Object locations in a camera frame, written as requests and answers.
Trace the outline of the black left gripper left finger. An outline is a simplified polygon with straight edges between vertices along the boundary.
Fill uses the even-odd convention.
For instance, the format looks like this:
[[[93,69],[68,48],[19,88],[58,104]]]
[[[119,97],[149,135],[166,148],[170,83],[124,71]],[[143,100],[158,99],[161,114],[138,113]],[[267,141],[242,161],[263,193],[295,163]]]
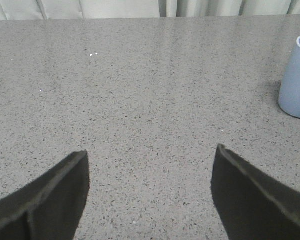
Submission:
[[[73,152],[0,199],[0,240],[72,240],[89,188],[88,152]]]

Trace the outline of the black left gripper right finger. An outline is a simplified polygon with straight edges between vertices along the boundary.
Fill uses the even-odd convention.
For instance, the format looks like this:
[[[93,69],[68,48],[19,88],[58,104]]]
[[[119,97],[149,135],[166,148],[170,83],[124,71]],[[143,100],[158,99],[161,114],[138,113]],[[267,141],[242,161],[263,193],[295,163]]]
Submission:
[[[211,194],[230,240],[300,240],[300,192],[222,144],[215,153]]]

